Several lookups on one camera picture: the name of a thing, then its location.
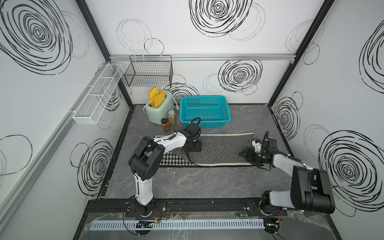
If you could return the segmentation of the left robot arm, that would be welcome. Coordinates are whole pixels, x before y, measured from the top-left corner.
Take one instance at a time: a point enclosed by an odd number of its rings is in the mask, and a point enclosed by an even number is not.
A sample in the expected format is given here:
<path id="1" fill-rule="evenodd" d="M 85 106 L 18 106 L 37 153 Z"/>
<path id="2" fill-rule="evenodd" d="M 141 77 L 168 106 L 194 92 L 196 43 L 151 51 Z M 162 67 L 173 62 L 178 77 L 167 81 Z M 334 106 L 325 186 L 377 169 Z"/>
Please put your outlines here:
<path id="1" fill-rule="evenodd" d="M 149 216 L 154 206 L 153 177 L 160 167 L 163 155 L 180 148 L 188 156 L 192 152 L 200 152 L 201 118 L 190 121 L 185 129 L 161 138 L 145 136 L 139 142 L 129 158 L 131 172 L 135 178 L 136 212 Z"/>

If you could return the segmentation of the black white patterned scarf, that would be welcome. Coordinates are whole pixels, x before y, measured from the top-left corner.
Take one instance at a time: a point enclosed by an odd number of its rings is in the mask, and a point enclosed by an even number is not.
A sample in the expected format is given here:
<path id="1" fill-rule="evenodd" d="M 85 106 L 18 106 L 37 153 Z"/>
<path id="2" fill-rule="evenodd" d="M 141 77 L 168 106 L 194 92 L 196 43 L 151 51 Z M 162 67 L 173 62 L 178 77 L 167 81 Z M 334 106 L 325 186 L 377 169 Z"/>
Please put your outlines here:
<path id="1" fill-rule="evenodd" d="M 176 148 L 164 154 L 161 167 L 243 167 L 250 166 L 242 155 L 256 140 L 253 133 L 201 135 L 201 150 L 186 154 Z"/>

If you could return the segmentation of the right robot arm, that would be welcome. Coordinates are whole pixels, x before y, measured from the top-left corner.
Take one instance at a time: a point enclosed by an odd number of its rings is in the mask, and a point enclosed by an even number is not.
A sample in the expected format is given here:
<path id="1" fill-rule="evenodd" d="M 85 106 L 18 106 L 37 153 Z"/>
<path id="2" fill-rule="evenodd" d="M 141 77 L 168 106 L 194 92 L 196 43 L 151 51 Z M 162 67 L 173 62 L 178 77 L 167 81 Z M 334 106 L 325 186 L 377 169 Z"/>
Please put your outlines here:
<path id="1" fill-rule="evenodd" d="M 240 156 L 254 167 L 264 169 L 264 165 L 269 165 L 269 170 L 277 168 L 291 177 L 291 188 L 288 191 L 263 193 L 259 202 L 263 214 L 271 215 L 274 208 L 323 214 L 335 211 L 336 204 L 328 173 L 309 167 L 290 154 L 279 151 L 277 140 L 271 139 L 268 131 L 262 141 L 253 141 Z"/>

